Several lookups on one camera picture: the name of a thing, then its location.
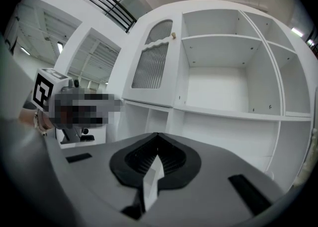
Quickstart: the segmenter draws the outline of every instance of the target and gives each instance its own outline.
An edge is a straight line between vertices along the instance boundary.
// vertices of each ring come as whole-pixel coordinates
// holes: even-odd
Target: white wall
[[[20,49],[20,47],[18,47],[18,45],[14,48],[13,59],[32,80],[35,80],[38,68],[53,68],[52,64],[27,55]]]
[[[127,34],[113,21],[83,0],[23,0],[23,2],[49,10],[76,25],[82,22],[89,25],[93,36],[115,50],[120,50],[127,38]]]
[[[187,105],[248,112],[248,90],[244,68],[190,68]]]

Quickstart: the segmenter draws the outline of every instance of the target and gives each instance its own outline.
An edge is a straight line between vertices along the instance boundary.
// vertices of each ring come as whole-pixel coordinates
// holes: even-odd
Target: white shelf
[[[207,109],[193,106],[175,106],[177,110],[182,110],[184,112],[197,113],[202,115],[210,115],[217,117],[226,117],[234,119],[247,119],[247,120],[260,120],[260,121],[310,121],[310,117],[288,117],[288,116],[276,116],[276,115],[266,115],[266,114],[254,114],[254,113],[244,113],[238,111],[226,111],[226,110],[215,110]]]
[[[171,108],[166,108],[166,107],[161,107],[161,106],[156,106],[156,105],[151,105],[151,104],[146,104],[146,103],[141,103],[141,102],[134,102],[134,101],[129,101],[129,100],[125,100],[125,103],[130,104],[130,105],[143,107],[143,108],[164,111],[164,112],[169,112],[171,110]]]
[[[295,51],[268,42],[282,78],[286,116],[292,112],[310,116],[310,101],[304,70]]]
[[[195,46],[190,49],[190,41]],[[183,67],[188,77],[185,104],[188,106],[281,115],[281,90],[270,53],[260,40],[217,35],[183,39],[190,64]]]
[[[190,36],[182,39],[190,67],[246,67],[261,40],[231,34]]]
[[[286,34],[273,19],[249,12],[246,12],[246,15],[256,25],[267,41],[277,43],[288,49],[294,49]]]
[[[185,112],[182,129],[176,135],[227,149],[264,172],[273,156],[278,131],[278,121]]]
[[[310,122],[282,122],[273,159],[268,172],[274,181],[287,192],[304,162],[310,139]]]
[[[168,112],[149,109],[145,133],[164,133]]]
[[[307,118],[311,117],[310,113],[292,112],[292,111],[286,111],[285,115],[290,117],[307,117]]]
[[[258,37],[251,23],[238,10],[199,10],[183,14],[188,36],[233,34]]]
[[[118,140],[145,133],[149,108],[125,102],[120,112]]]

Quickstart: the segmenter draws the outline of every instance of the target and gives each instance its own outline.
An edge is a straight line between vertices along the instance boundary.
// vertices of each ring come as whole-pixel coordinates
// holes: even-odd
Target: black rubber pad
[[[243,175],[229,177],[229,181],[255,216],[272,205]]]
[[[92,156],[89,153],[81,153],[81,154],[77,154],[77,155],[68,156],[66,158],[66,160],[69,163],[72,163],[72,162],[76,162],[76,161],[82,161],[82,160],[85,160],[85,159],[88,159],[88,158],[91,158],[91,157]]]

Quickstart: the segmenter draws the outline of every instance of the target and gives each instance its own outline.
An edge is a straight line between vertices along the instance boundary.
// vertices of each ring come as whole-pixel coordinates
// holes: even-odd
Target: white panel
[[[191,67],[246,67],[261,41],[235,35],[205,35],[182,39]]]
[[[175,89],[175,105],[184,105],[188,97],[188,81],[189,81],[189,62],[185,53],[184,46],[180,46],[180,58],[178,65],[178,76]]]
[[[160,88],[168,47],[162,44],[142,51],[132,88]]]
[[[217,110],[210,108],[201,108],[193,106],[175,106],[175,109],[184,112],[198,113],[202,115],[210,115],[216,117],[226,117],[235,119],[248,119],[248,120],[261,120],[261,121],[304,121],[308,122],[311,120],[309,115],[297,115],[297,112],[286,112],[290,116],[277,116],[277,115],[266,115],[266,114],[254,114],[240,111],[228,111],[228,110]]]
[[[87,80],[87,79],[85,79],[85,78],[81,78],[81,79],[80,79],[79,85],[80,85],[82,88],[88,88],[88,84],[89,84],[89,80]]]
[[[73,80],[79,78],[78,76],[76,76],[76,75],[74,75],[74,74],[71,74],[71,73],[68,73],[67,76],[68,76],[68,77],[71,77]]]
[[[189,36],[236,32],[237,10],[200,10],[183,16]]]
[[[185,113],[182,135],[210,145],[225,148],[254,166],[272,156],[277,122],[238,120]]]
[[[145,133],[164,133],[167,119],[168,112],[150,109]]]
[[[99,86],[98,83],[91,81],[91,82],[90,82],[90,85],[89,85],[89,88],[90,88],[90,89],[95,89],[95,90],[97,90],[97,89],[98,89],[98,86]]]
[[[279,69],[284,67],[287,63],[291,62],[293,58],[297,58],[296,52],[289,50],[282,45],[274,44],[272,42],[268,43],[274,54]]]
[[[244,157],[242,158],[245,161],[247,161],[250,165],[253,165],[255,168],[259,169],[262,172],[265,172],[272,157],[252,157],[249,155],[244,155]]]
[[[248,112],[245,69],[191,68],[187,105]]]
[[[278,79],[269,54],[261,44],[246,68],[248,111],[251,113],[280,115],[281,99]]]
[[[33,7],[30,7],[23,3],[19,3],[17,13],[21,21],[35,28],[38,28],[38,24],[35,17],[35,11]]]
[[[110,75],[109,70],[105,70],[98,66],[93,66],[91,64],[87,64],[83,70],[85,73],[90,74],[91,76],[95,77],[96,80],[99,78],[107,77]]]
[[[85,61],[73,59],[72,64],[71,64],[71,68],[81,71],[84,63],[85,63]]]
[[[214,9],[185,13],[189,36],[233,34],[257,37],[251,24],[237,10]]]
[[[125,104],[120,113],[118,140],[144,134],[148,111],[148,108]]]
[[[287,192],[292,186],[303,164],[309,136],[310,122],[281,122],[277,148],[268,172]]]
[[[136,105],[136,106],[140,106],[140,107],[144,107],[144,108],[148,108],[148,109],[159,110],[159,111],[169,112],[171,110],[170,108],[156,106],[156,105],[150,105],[150,104],[145,104],[145,103],[140,103],[140,102],[133,102],[133,101],[128,101],[128,100],[125,100],[125,102],[129,105]]]
[[[298,56],[293,51],[269,45],[283,80],[286,112],[310,113],[308,86]]]
[[[236,34],[258,38],[258,34],[251,22],[249,22],[241,12],[238,12],[238,16]]]
[[[155,21],[148,25],[143,37],[140,40],[139,47],[135,53],[135,57],[129,69],[129,73],[126,79],[125,88],[122,97],[124,99],[138,101],[143,103],[150,103],[160,106],[172,107],[175,96],[175,87],[177,82],[177,69],[179,64],[180,56],[180,45],[181,45],[181,28],[182,28],[182,14],[178,13],[169,16],[169,19],[173,20],[172,32],[176,33],[176,38],[167,37],[163,40],[158,40],[155,43],[144,45],[144,41],[148,36],[148,32],[151,28],[158,23]],[[132,82],[135,76],[135,72],[139,63],[141,52],[152,46],[169,43],[165,66],[163,69],[161,86],[158,89],[147,89],[147,88],[132,88]]]
[[[294,49],[280,26],[271,18],[246,12],[248,17],[255,23],[267,41],[271,41],[286,48]]]
[[[265,36],[272,23],[272,19],[250,12],[245,13],[255,23],[259,31]]]
[[[182,136],[184,111],[171,109],[168,115],[165,132]]]
[[[265,38],[267,41],[278,43],[292,50],[294,49],[285,33],[282,31],[282,29],[277,25],[275,21],[272,21]]]

